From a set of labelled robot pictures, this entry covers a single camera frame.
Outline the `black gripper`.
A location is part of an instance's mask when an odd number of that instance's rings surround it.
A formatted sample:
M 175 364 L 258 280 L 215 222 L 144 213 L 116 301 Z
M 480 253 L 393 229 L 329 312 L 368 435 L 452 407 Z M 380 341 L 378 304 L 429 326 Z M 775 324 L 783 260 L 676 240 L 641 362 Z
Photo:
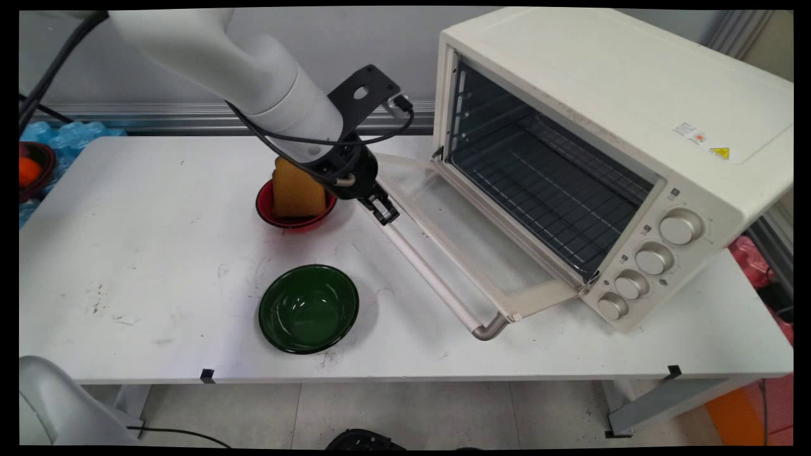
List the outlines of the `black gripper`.
M 327 191 L 341 200 L 357 200 L 382 226 L 400 213 L 385 188 L 377 184 L 378 162 L 363 145 L 304 148 L 310 160 L 304 168 Z

